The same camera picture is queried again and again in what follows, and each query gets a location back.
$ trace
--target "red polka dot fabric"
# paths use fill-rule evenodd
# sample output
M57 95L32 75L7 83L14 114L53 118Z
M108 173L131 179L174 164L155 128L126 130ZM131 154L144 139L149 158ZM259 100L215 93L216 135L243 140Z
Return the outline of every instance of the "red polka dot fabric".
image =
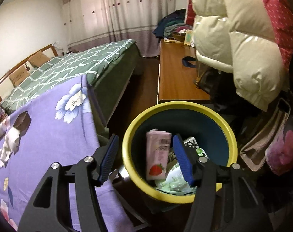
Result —
M275 41L280 49L283 63L289 68L293 55L293 13L287 0L263 0L271 19Z
M192 0L188 0L184 23L188 25L194 25L195 16L196 13L192 9Z

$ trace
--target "metal screw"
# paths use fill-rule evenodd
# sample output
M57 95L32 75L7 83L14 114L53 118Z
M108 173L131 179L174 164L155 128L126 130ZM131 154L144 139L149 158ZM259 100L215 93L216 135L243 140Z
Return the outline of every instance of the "metal screw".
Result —
M84 161L85 161L86 163L90 163L90 162L93 161L93 157L92 157L92 156L87 156L87 157L84 158Z
M56 169L56 168L58 168L59 166L60 166L60 164L57 163L57 162L55 162L55 163L53 163L53 164L51 165L51 168L52 168L52 169Z
M235 170L238 170L241 168L241 166L238 163L234 163L234 164L232 164L232 168Z
M206 163L208 161L208 159L206 157L199 157L199 162L201 163Z

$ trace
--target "woven basket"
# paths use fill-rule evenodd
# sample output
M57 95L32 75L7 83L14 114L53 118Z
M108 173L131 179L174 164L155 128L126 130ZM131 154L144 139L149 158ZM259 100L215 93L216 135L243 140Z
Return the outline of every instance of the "woven basket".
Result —
M183 34L178 34L178 33L172 33L172 36L174 37L175 40L179 41L179 42L183 42L185 40L185 33Z

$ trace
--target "brown cushion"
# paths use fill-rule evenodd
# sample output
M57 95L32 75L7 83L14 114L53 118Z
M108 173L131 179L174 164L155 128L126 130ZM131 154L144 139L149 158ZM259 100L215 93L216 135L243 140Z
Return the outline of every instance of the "brown cushion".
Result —
M22 65L17 70L9 75L9 79L13 83L14 87L21 84L30 74L28 73L26 67Z
M37 52L36 54L32 55L28 61L31 65L36 67L41 67L44 63L48 62L50 58L48 58L42 51Z

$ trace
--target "trash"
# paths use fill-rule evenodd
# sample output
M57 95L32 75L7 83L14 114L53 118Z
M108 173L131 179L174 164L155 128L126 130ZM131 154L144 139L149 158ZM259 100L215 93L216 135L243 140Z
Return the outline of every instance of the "trash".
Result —
M188 147L193 147L199 156L207 157L206 152L198 146L194 137L189 137L184 140L184 144ZM157 190L168 194L185 195L196 192L196 187L190 187L187 181L184 180L173 148L170 149L168 155L166 179L155 180L155 184Z
M146 179L165 179L172 134L153 129L146 135Z

